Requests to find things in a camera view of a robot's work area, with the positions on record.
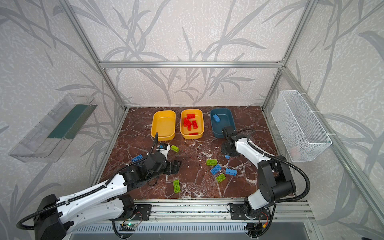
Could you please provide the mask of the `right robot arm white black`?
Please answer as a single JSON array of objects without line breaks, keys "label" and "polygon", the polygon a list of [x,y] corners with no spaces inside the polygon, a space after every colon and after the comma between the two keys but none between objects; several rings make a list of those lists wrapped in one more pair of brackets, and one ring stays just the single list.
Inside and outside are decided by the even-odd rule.
[{"label": "right robot arm white black", "polygon": [[[226,139],[222,144],[222,153],[231,157],[242,155],[258,170],[259,189],[244,200],[247,218],[254,219],[263,209],[278,203],[296,202],[308,195],[311,189],[309,177],[284,156],[267,153],[251,141],[251,135],[238,133],[232,126],[224,127],[222,133]],[[286,198],[297,190],[291,170],[302,175],[306,186],[300,195]]]}]

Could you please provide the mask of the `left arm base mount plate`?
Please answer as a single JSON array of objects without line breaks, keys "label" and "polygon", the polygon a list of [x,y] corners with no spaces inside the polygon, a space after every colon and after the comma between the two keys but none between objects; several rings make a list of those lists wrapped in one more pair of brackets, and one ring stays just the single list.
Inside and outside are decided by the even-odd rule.
[{"label": "left arm base mount plate", "polygon": [[148,221],[150,219],[152,205],[140,204],[137,205],[137,209],[132,216],[128,218],[128,221]]}]

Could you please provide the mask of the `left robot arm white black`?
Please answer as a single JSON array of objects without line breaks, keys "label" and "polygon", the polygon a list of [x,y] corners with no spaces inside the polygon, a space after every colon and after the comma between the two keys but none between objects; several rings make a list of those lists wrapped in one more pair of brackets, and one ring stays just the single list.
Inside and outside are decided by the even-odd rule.
[{"label": "left robot arm white black", "polygon": [[51,194],[38,210],[16,224],[20,230],[34,231],[37,240],[62,240],[88,224],[103,220],[125,220],[137,213],[129,192],[161,175],[176,175],[182,162],[167,160],[166,150],[150,153],[121,168],[106,181],[75,194],[57,198]]}]

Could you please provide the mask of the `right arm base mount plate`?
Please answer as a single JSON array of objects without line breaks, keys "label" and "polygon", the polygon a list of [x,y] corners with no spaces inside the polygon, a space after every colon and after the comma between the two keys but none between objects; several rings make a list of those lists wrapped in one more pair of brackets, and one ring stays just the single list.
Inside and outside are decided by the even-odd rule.
[{"label": "right arm base mount plate", "polygon": [[269,221],[271,218],[271,212],[266,208],[253,210],[245,207],[244,204],[229,203],[227,204],[227,210],[230,212],[231,220]]}]

